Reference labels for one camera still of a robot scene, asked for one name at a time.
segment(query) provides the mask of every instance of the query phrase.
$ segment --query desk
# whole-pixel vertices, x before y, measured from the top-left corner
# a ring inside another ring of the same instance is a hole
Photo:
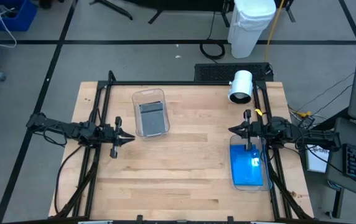
[[[289,119],[282,83],[267,83],[267,87],[273,115]],[[171,125],[169,135],[154,141],[137,137],[118,149],[117,159],[109,156],[110,144],[102,145],[90,218],[135,220],[137,215],[143,215],[144,220],[226,221],[227,216],[234,216],[235,221],[273,220],[268,191],[243,192],[230,187],[227,153],[233,134],[228,128],[240,124],[243,112],[254,110],[254,103],[230,103],[227,98],[229,86],[113,85],[106,123],[113,124],[115,116],[121,116],[122,128],[134,134],[131,96],[152,88],[164,91]],[[74,122],[88,119],[95,93],[96,82],[81,84]],[[69,141],[63,159],[76,148],[77,143]],[[83,152],[83,149],[79,151],[63,168],[59,208],[76,189]],[[281,161],[288,190],[313,217],[299,156],[282,149]],[[278,190],[276,195],[283,217],[282,197]],[[83,214],[87,193],[82,197],[80,214]],[[54,214],[51,206],[50,215]]]
[[[335,131],[340,133],[341,144],[356,145],[356,124],[344,118],[337,118],[335,124]],[[329,154],[329,162],[342,172],[342,151]],[[341,204],[344,195],[344,189],[348,189],[356,193],[356,182],[341,172],[327,166],[326,175],[327,179],[342,187],[341,191],[336,192],[333,217],[339,218],[341,211]]]

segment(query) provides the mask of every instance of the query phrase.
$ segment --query blue bin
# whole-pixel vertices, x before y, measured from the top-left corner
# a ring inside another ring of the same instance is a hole
[[[16,6],[19,12],[14,18],[3,18],[5,26],[10,31],[27,31],[37,13],[37,8],[30,0],[0,0],[0,5]],[[5,30],[0,21],[0,30]]]

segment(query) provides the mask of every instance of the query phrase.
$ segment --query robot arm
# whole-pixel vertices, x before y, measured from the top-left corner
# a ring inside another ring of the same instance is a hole
[[[135,140],[135,136],[128,134],[121,128],[122,120],[116,117],[115,128],[110,124],[97,126],[95,123],[85,121],[80,123],[64,123],[49,119],[43,113],[36,113],[30,116],[26,126],[33,132],[53,132],[62,134],[68,139],[78,141],[78,144],[85,147],[93,147],[95,144],[113,143],[110,152],[112,158],[117,158],[117,147]]]
[[[264,125],[262,121],[250,122],[251,111],[246,110],[243,114],[245,121],[242,124],[229,128],[228,130],[239,135],[242,139],[247,138],[248,146],[251,149],[250,137],[265,138],[268,145],[274,149],[284,147],[286,143],[295,143],[299,147],[306,144],[318,145],[323,149],[338,151],[341,149],[339,134],[333,131],[315,131],[301,129],[288,120],[281,117],[272,117],[271,122]],[[273,170],[273,166],[268,161],[268,174],[275,185],[280,189],[282,196],[290,204],[298,218],[313,220],[293,199],[290,192],[280,181],[278,174]]]
[[[334,152],[341,149],[339,134],[334,131],[302,129],[281,117],[272,117],[271,122],[267,125],[263,125],[262,121],[250,123],[250,110],[245,111],[244,117],[246,121],[228,130],[241,138],[247,138],[248,144],[251,144],[250,137],[261,137],[275,148],[282,148],[284,144],[291,142],[317,145]]]

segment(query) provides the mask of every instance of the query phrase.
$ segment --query floor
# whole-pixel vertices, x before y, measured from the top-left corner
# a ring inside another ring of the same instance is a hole
[[[54,1],[50,10],[38,10],[29,31],[13,32],[19,40],[16,48],[0,47],[0,71],[7,75],[0,82],[0,201],[18,153],[28,144],[4,222],[46,218],[50,208],[63,149],[37,136],[25,138],[24,124],[34,110],[70,121],[80,82],[105,80],[108,70],[118,80],[193,80],[196,63],[213,63],[194,41],[179,41],[205,39],[212,13],[163,12],[149,25],[155,10],[113,2],[134,20],[101,4]],[[268,62],[274,79],[283,82],[290,106],[300,108],[354,72],[356,0],[295,0],[291,10],[296,22],[283,11]],[[270,28],[261,40],[268,38]],[[216,16],[212,38],[226,40],[227,35],[228,28]],[[11,43],[4,32],[0,42]],[[235,59],[226,45],[227,54],[218,62],[262,62],[265,49],[265,41],[260,41],[248,58]],[[303,110],[316,111],[351,83],[347,79]],[[340,111],[349,96],[346,91],[319,114],[329,117]],[[305,173],[315,216],[329,220],[324,212],[332,210],[334,191],[326,187],[322,174]],[[355,194],[345,196],[342,218],[335,221],[356,223]]]

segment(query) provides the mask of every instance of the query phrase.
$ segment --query wooden table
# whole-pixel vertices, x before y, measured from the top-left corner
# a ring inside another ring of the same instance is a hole
[[[273,116],[289,119],[282,83],[267,83],[267,87]],[[269,191],[239,191],[230,186],[227,155],[233,134],[228,128],[240,124],[244,110],[254,110],[254,103],[235,105],[229,102],[229,86],[118,85],[111,89],[106,123],[113,124],[115,117],[121,116],[122,128],[134,134],[131,96],[137,91],[152,88],[164,91],[171,125],[169,135],[153,141],[137,137],[118,149],[117,159],[109,156],[110,144],[102,145],[90,218],[135,220],[137,215],[143,215],[144,220],[225,221],[227,216],[233,216],[235,221],[273,220]],[[74,122],[88,119],[95,93],[96,82],[81,84]],[[254,121],[256,116],[254,112],[252,114]],[[76,148],[77,143],[69,141],[63,159]],[[76,189],[83,152],[83,149],[79,151],[63,168],[59,208]],[[280,152],[288,190],[304,211],[313,217],[299,156],[290,150],[282,149]],[[282,197],[276,190],[280,215],[284,217]],[[86,197],[85,192],[80,206],[81,215]],[[50,215],[54,213],[51,206]]]

